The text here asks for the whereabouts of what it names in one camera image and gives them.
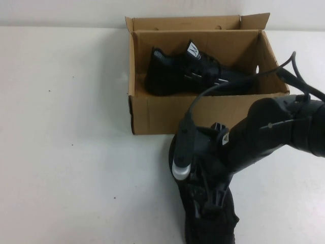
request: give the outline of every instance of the white table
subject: white table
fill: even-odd
[[[325,91],[325,33],[267,34]],[[0,27],[0,243],[184,242],[172,136],[131,134],[127,44],[125,29]],[[285,146],[231,189],[236,243],[325,243],[325,159]]]

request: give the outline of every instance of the box flap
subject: box flap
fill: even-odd
[[[128,32],[133,32],[134,31],[134,26],[133,26],[133,19],[129,17],[125,17],[125,22],[126,22],[126,27]]]
[[[253,15],[173,17],[173,18],[125,18],[129,32],[180,31],[212,29],[265,29],[270,13]]]
[[[133,96],[135,93],[135,78],[136,78],[136,71],[135,71],[135,53],[134,53],[134,40],[133,36],[129,34],[129,73],[128,73],[128,94]]]
[[[270,13],[241,16],[240,29],[265,29]]]
[[[279,66],[271,44],[268,40],[266,33],[261,32],[260,39],[257,46],[257,63],[259,65],[259,72],[265,72],[270,69],[274,69]],[[289,95],[290,90],[287,84],[285,84],[276,73],[272,73],[259,78],[259,88],[262,93],[267,92],[282,92]]]
[[[207,29],[239,29],[240,16],[206,16],[176,18],[134,18],[134,31],[178,31]]]

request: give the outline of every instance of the white surface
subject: white surface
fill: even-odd
[[[271,13],[268,29],[324,30],[323,0],[1,0],[0,25],[125,27],[124,16]]]
[[[267,34],[280,63],[296,50],[325,90],[325,33]],[[127,31],[0,36],[0,243],[183,243],[171,136],[131,134]],[[236,243],[325,243],[324,172],[325,159],[284,147],[238,173]]]

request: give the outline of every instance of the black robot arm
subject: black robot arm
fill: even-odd
[[[275,71],[304,95],[258,100],[231,130],[217,123],[198,127],[191,110],[200,97],[218,89],[212,87],[193,101],[180,122],[169,165],[186,212],[187,243],[235,243],[239,219],[229,189],[235,173],[284,145],[325,157],[325,94],[306,84],[298,72],[295,77],[282,67]],[[309,94],[320,100],[311,100]]]

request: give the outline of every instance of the black cable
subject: black cable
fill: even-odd
[[[297,75],[297,79],[294,83],[290,83],[289,85],[292,85],[294,86],[295,88],[298,88],[299,90],[301,90],[302,92],[305,93],[305,95],[309,96],[309,93],[310,94],[313,94],[315,97],[321,99],[323,102],[325,102],[325,94],[322,93],[321,91],[313,88],[312,86],[308,85],[304,79],[302,78],[302,76],[300,75],[299,71],[298,71],[298,68],[297,68],[297,64],[296,64],[296,52],[294,51],[292,53],[292,55],[290,56],[290,58],[284,62],[283,64],[281,64],[280,66],[272,69],[272,70],[269,70],[269,71],[265,71],[265,72],[262,72],[262,73],[258,73],[258,74],[254,74],[254,75],[250,75],[250,76],[246,76],[245,78],[241,79],[241,80],[238,80],[238,81],[232,81],[232,82],[228,82],[228,83],[222,83],[222,84],[219,84],[219,85],[215,85],[215,86],[212,86],[208,89],[206,89],[205,91],[203,91],[202,93],[200,93],[195,99],[194,101],[191,103],[187,113],[191,113],[192,110],[193,110],[193,107],[194,105],[198,102],[198,100],[205,96],[206,94],[214,91],[214,90],[218,90],[220,88],[223,88],[223,87],[227,87],[227,88],[232,88],[232,87],[236,87],[239,83],[242,83],[242,82],[245,82],[245,81],[250,81],[252,79],[256,79],[256,78],[259,78],[261,76],[264,76],[264,75],[268,75],[268,74],[271,74],[271,73],[274,73],[276,71],[278,71],[279,69],[283,68],[284,66],[286,66],[287,64],[289,64],[290,62],[292,62],[292,67],[294,69],[294,72],[295,74]]]

